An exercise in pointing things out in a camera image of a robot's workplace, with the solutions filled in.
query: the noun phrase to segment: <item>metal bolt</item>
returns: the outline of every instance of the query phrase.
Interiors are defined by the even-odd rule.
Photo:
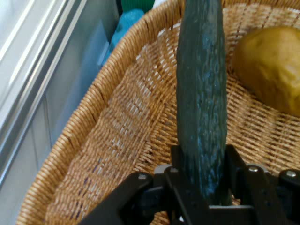
[[[158,165],[154,169],[154,174],[164,173],[165,169],[170,167],[171,165]]]
[[[289,176],[289,177],[295,177],[295,176],[297,176],[297,174],[294,171],[291,171],[291,170],[287,171],[286,175]]]
[[[251,166],[251,167],[249,167],[249,171],[251,171],[251,172],[257,172],[258,168],[256,166]]]
[[[176,169],[176,168],[174,168],[174,167],[172,167],[172,168],[170,169],[170,171],[171,171],[171,173],[178,173],[178,169]]]
[[[254,163],[248,163],[247,166],[256,166],[258,168],[261,168],[265,173],[268,173],[269,171],[267,170],[266,167],[264,167],[263,165],[259,165],[259,164],[254,164]]]
[[[144,180],[146,178],[147,178],[147,176],[145,174],[139,174],[139,179],[140,180]]]

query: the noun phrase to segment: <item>potato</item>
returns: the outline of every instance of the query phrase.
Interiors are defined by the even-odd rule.
[[[237,44],[232,64],[258,99],[300,116],[300,30],[275,27],[253,31]]]

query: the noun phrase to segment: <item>black bracket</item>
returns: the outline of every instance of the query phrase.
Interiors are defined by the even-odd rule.
[[[279,177],[246,165],[232,145],[226,147],[225,177],[240,206],[209,206],[185,176],[179,146],[171,148],[173,166],[153,177],[129,175],[83,221],[82,225],[149,225],[166,211],[172,225],[294,225],[300,224],[300,171]]]

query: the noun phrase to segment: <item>screw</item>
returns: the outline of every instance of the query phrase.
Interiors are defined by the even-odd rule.
[[[139,174],[139,179],[140,180],[144,180],[146,178],[147,178],[147,176],[145,174]]]
[[[251,167],[249,167],[249,171],[251,171],[251,172],[257,172],[258,168],[256,166],[251,166]]]
[[[171,173],[178,173],[178,169],[176,169],[176,168],[174,168],[174,167],[172,167],[172,168],[170,169],[170,171],[171,171]]]
[[[286,175],[288,175],[289,177],[295,177],[297,174],[294,171],[289,170],[286,172]]]

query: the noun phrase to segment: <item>basket weave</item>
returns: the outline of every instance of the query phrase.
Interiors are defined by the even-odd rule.
[[[257,101],[231,56],[253,28],[300,27],[299,0],[224,0],[228,137],[246,162],[300,169],[300,118]],[[170,0],[122,39],[29,189],[17,224],[76,224],[132,171],[170,163],[176,133],[176,49],[184,5]],[[157,214],[153,224],[167,224]]]

